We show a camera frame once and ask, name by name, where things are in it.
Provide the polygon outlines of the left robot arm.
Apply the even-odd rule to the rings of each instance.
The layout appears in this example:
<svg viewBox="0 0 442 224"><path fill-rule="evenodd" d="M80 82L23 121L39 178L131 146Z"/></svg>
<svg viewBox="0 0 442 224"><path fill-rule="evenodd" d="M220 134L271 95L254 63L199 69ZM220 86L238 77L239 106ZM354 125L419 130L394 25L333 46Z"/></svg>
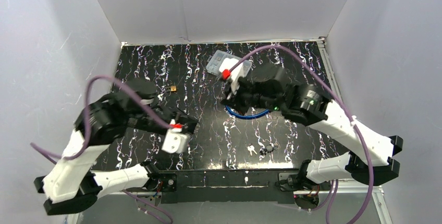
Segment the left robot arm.
<svg viewBox="0 0 442 224"><path fill-rule="evenodd" d="M114 84L118 92L86 104L54 168L34 180L36 190L46 196L43 206L49 216L80 213L103 196L131 188L176 190L175 174L160 172L152 161L110 172L91 171L97 158L129 128L162 135L161 149L173 154L186 149L198 127L198 120L183 110L161 105L153 82L132 79Z"/></svg>

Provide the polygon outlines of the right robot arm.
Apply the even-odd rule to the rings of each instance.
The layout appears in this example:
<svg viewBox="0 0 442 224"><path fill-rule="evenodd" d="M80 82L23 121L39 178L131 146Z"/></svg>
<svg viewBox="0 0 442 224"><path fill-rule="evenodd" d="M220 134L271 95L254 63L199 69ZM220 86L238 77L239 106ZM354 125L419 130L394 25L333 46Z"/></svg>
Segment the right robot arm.
<svg viewBox="0 0 442 224"><path fill-rule="evenodd" d="M403 139L383 136L354 118L329 95L311 84L292 82L285 69L273 64L255 68L248 77L242 68L221 68L228 85L222 104L245 114L251 107L279 111L292 122L319 131L347 148L347 152L323 160L305 160L293 183L318 185L337 179L382 185L399 176L394 156Z"/></svg>

